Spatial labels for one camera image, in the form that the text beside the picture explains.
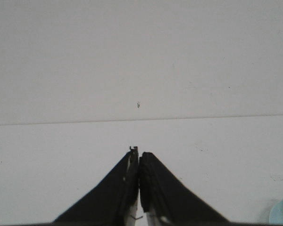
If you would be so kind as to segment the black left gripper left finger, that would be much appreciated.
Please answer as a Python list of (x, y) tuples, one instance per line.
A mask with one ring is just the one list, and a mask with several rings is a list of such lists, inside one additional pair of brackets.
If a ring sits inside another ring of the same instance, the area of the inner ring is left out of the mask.
[(130, 151), (90, 192), (54, 223), (135, 223), (138, 192), (138, 147)]

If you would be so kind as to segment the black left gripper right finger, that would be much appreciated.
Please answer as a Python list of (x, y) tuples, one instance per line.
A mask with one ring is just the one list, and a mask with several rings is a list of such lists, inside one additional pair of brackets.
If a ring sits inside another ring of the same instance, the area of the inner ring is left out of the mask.
[(186, 188), (153, 154), (139, 161), (141, 206), (149, 223), (228, 223), (224, 216)]

